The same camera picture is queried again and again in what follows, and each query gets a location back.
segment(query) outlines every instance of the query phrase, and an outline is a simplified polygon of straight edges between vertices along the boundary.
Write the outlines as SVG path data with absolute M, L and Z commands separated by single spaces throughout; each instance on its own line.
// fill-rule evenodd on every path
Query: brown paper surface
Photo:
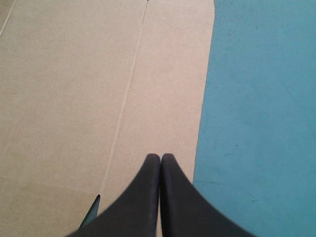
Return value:
M 0 37 L 0 236 L 75 230 L 147 153 L 192 180 L 213 18 L 207 0 L 17 0 Z

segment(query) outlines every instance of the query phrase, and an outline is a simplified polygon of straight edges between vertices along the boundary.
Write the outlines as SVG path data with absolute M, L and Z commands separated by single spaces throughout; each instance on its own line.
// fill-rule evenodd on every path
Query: teal floor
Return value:
M 316 236 L 315 0 L 215 1 L 194 185 L 258 236 Z

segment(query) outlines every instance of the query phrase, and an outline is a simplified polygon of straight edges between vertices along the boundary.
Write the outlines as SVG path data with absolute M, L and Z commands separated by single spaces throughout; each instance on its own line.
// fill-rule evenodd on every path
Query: cardboard sheet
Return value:
M 63 236 L 147 153 L 192 179 L 213 3 L 18 0 L 0 38 L 1 236 Z
M 0 36 L 2 35 L 5 29 L 5 25 L 10 17 L 14 4 L 15 0 L 0 1 Z
M 17 1 L 0 38 L 0 219 L 12 222 L 1 236 L 80 225 L 103 180 L 145 6 Z
M 175 154 L 192 180 L 213 20 L 208 0 L 148 2 L 115 152 L 103 180 L 103 207 L 122 192 L 147 153 Z

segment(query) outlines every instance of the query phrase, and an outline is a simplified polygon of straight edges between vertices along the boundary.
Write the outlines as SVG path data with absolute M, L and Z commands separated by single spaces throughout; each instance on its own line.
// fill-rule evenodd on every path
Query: floor seam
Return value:
M 133 76 L 133 72 L 134 72 L 134 68 L 135 68 L 135 64 L 136 64 L 136 58 L 137 58 L 137 55 L 138 55 L 138 49 L 139 49 L 140 40 L 141 40 L 141 36 L 142 36 L 142 32 L 143 32 L 144 20 L 145 20 L 145 15 L 146 15 L 146 11 L 147 11 L 148 2 L 149 1 L 146 2 L 145 11 L 144 11 L 144 15 L 143 15 L 142 27 L 141 27 L 141 30 L 140 30 L 140 33 L 139 33 L 139 37 L 138 37 L 138 41 L 137 41 L 137 46 L 136 46 L 136 50 L 135 50 L 135 55 L 134 55 L 132 67 L 131 67 L 131 70 L 130 70 L 130 73 L 129 73 L 128 82 L 127 82 L 127 86 L 126 86 L 123 102 L 122 102 L 120 113 L 119 113 L 119 116 L 118 116 L 118 122 L 117 122 L 117 125 L 116 125 L 116 128 L 115 128 L 115 132 L 114 132 L 114 137 L 113 137 L 113 141 L 112 141 L 109 161 L 107 163 L 106 171 L 105 171 L 105 174 L 104 174 L 104 177 L 103 177 L 103 181 L 101 183 L 101 188 L 100 188 L 100 192 L 99 192 L 100 194 L 104 190 L 104 187 L 106 186 L 106 183 L 107 183 L 107 180 L 108 180 L 108 177 L 109 177 L 109 173 L 110 173 L 110 168 L 112 167 L 112 161 L 113 161 L 113 156 L 114 156 L 114 152 L 115 152 L 115 148 L 116 148 L 116 143 L 117 143 L 118 136 L 119 136 L 119 130 L 120 130 L 120 127 L 121 127 L 122 117 L 123 117 L 125 105 L 126 105 L 126 102 L 127 102 L 127 97 L 128 97 L 128 94 L 129 94 L 129 90 L 130 90 L 131 80 L 132 80 L 132 76 Z

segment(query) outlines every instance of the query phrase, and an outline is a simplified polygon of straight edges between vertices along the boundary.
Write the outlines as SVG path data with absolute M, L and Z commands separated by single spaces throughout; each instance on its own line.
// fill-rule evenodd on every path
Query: crease line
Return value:
M 8 20 L 9 20 L 9 18 L 10 18 L 10 15 L 11 15 L 11 13 L 12 13 L 12 10 L 13 10 L 14 6 L 15 6 L 15 3 L 16 3 L 16 0 L 14 0 L 14 2 L 13 2 L 13 4 L 12 4 L 12 7 L 11 7 L 11 9 L 10 9 L 10 11 L 9 11 L 9 14 L 8 14 L 6 20 L 4 21 L 3 27 L 2 27 L 2 29 L 0 30 L 0 37 L 1 37 L 2 33 L 4 32 L 4 29 L 5 29 L 5 27 L 6 27 L 6 24 L 7 24 Z
M 118 140 L 118 136 L 119 136 L 119 130 L 121 127 L 121 123 L 122 123 L 122 117 L 123 117 L 123 113 L 124 113 L 124 109 L 125 109 L 125 105 L 127 102 L 127 96 L 129 94 L 129 89 L 130 89 L 130 84 L 131 84 L 131 80 L 132 80 L 132 76 L 133 76 L 133 72 L 134 72 L 134 68 L 135 68 L 135 63 L 136 63 L 136 57 L 138 55 L 138 49 L 139 49 L 139 45 L 140 45 L 140 39 L 142 36 L 142 32 L 143 32 L 143 26 L 144 26 L 144 21 L 145 21 L 145 15 L 146 15 L 146 11 L 147 11 L 147 6 L 148 6 L 148 1 L 146 2 L 146 6 L 145 6 L 145 11 L 144 11 L 144 15 L 143 15 L 143 22 L 142 22 L 142 27 L 139 33 L 139 37 L 138 37 L 138 41 L 137 41 L 137 45 L 136 45 L 136 50 L 135 50 L 135 55 L 133 58 L 133 63 L 132 63 L 132 67 L 128 76 L 128 82 L 127 82 L 127 86 L 126 86 L 126 90 L 125 90 L 125 94 L 124 94 L 124 98 L 123 98 L 123 102 L 120 108 L 120 112 L 119 112 L 119 116 L 118 116 L 118 122 L 115 128 L 115 132 L 114 132 L 114 137 L 113 137 L 113 142 L 112 142 L 112 146 L 111 146 L 111 152 L 110 152 L 110 156 L 109 156 L 109 161 L 107 163 L 107 167 L 106 167 L 106 171 L 103 177 L 103 181 L 101 183 L 101 188 L 100 188 L 100 192 L 101 193 L 108 181 L 108 177 L 109 177 L 109 173 L 110 173 L 110 168 L 112 167 L 112 161 L 113 161 L 113 156 L 114 156 L 114 152 L 115 152 L 115 147 L 116 147 L 116 143 Z

